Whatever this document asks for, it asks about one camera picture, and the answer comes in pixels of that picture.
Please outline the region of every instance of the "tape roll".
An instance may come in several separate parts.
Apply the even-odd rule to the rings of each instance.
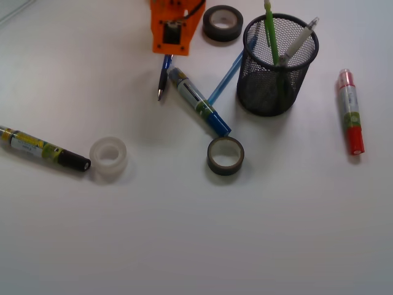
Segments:
[[[240,170],[243,160],[243,146],[232,137],[217,138],[208,147],[208,166],[217,175],[235,174]]]
[[[233,41],[240,36],[242,28],[243,16],[231,6],[214,6],[203,15],[203,31],[214,41]]]
[[[127,166],[127,148],[116,137],[101,138],[91,147],[90,159],[98,173],[116,175]]]

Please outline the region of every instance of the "mesh cup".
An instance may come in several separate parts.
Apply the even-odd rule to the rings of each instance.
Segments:
[[[238,81],[238,99],[248,111],[265,117],[286,112],[295,103],[310,63],[319,50],[313,33],[290,59],[288,67],[274,66],[265,32],[266,15],[253,20],[244,32],[244,52]],[[273,14],[279,55],[307,25],[296,17]]]

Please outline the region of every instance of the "red marker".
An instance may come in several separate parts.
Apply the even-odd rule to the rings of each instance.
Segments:
[[[354,77],[350,70],[343,69],[340,71],[338,87],[338,94],[343,104],[342,110],[344,114],[346,133],[349,140],[349,152],[351,155],[363,154],[365,151],[362,137],[362,125],[360,122]]]

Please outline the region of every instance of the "green pen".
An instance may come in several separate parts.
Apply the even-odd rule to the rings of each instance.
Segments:
[[[274,30],[273,13],[271,12],[270,0],[265,0],[265,10],[266,10],[265,26],[267,26],[267,31],[269,32],[271,55],[273,56],[274,65],[278,65],[279,55],[277,49],[276,31]]]

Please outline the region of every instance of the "white pen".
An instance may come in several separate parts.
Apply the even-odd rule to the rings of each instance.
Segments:
[[[314,32],[314,29],[318,22],[319,17],[314,18],[314,20],[312,20],[312,22],[304,28],[304,30],[299,34],[299,36],[297,36],[296,40],[294,40],[293,43],[289,46],[285,54],[280,56],[279,64],[281,66],[286,66],[288,64],[288,61],[299,51],[299,49],[303,46],[308,37],[310,37],[311,34]]]

